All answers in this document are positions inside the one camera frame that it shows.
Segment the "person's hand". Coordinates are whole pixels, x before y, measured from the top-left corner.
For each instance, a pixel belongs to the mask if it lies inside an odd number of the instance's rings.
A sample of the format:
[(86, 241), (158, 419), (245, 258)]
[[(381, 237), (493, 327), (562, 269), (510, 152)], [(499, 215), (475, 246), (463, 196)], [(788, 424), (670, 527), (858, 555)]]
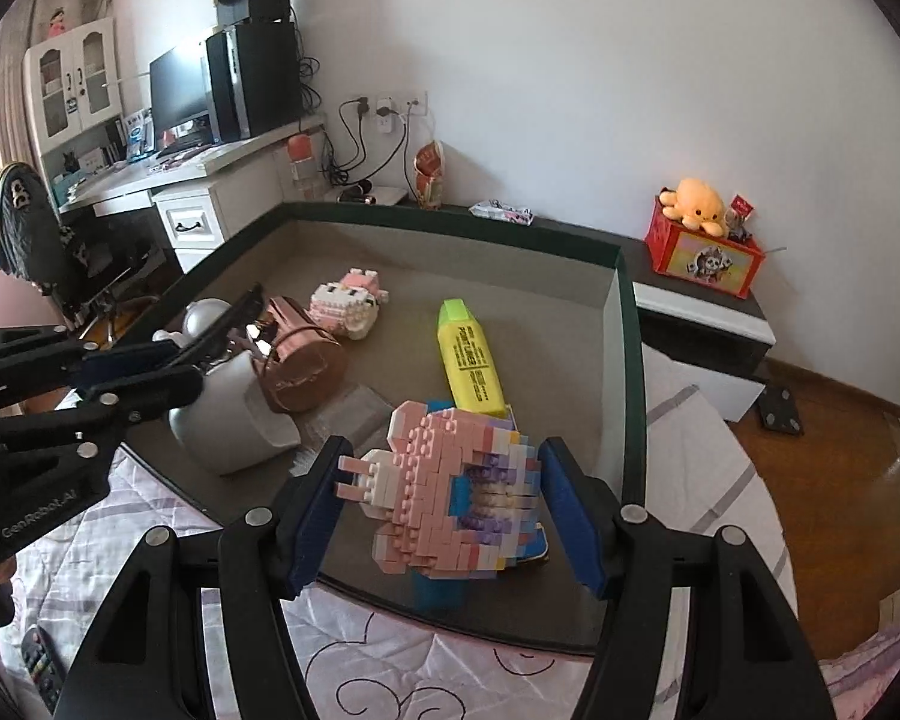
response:
[(17, 571), (17, 557), (11, 556), (0, 562), (0, 585), (9, 582)]

